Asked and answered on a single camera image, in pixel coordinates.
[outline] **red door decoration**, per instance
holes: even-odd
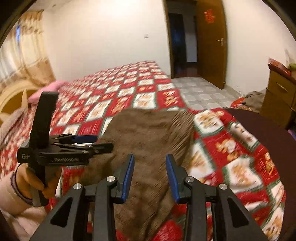
[[[205,20],[207,23],[214,23],[216,16],[213,15],[213,9],[209,9],[208,11],[204,12]]]

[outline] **red and white checkered blanket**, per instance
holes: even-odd
[[[112,117],[129,107],[186,109],[179,90],[154,61],[103,70],[66,84],[59,92],[51,135],[101,136]],[[0,153],[0,178],[15,168],[17,149],[30,135],[35,110],[33,106],[25,113],[6,137],[10,140]],[[285,192],[267,149],[223,109],[192,112],[196,132],[189,175],[206,184],[228,184],[269,239],[276,240],[281,230]],[[82,172],[82,166],[63,169],[61,195],[79,180]],[[52,199],[47,209],[51,210],[56,202]],[[210,207],[207,211],[211,238]],[[185,205],[175,205],[169,221],[153,240],[181,240],[185,212]],[[126,240],[120,231],[117,236]]]

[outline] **wooden headboard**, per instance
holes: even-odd
[[[28,97],[38,89],[40,86],[28,79],[16,81],[6,87],[0,95],[0,126],[16,109],[28,107]]]

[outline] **silver screw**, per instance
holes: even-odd
[[[221,184],[219,185],[219,188],[222,189],[222,190],[226,190],[226,189],[227,189],[227,185],[224,184],[224,183],[221,183]]]
[[[114,182],[115,181],[115,177],[114,176],[108,176],[107,177],[107,182]]]
[[[185,180],[189,183],[193,182],[194,181],[194,177],[191,177],[191,176],[188,176],[185,178]]]
[[[75,183],[74,186],[73,186],[73,188],[75,190],[78,190],[78,189],[82,188],[82,185],[80,183]]]

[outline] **pink jacket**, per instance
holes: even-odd
[[[24,202],[11,185],[14,172],[0,182],[0,210],[20,241],[27,241],[46,216],[43,207],[32,207]]]

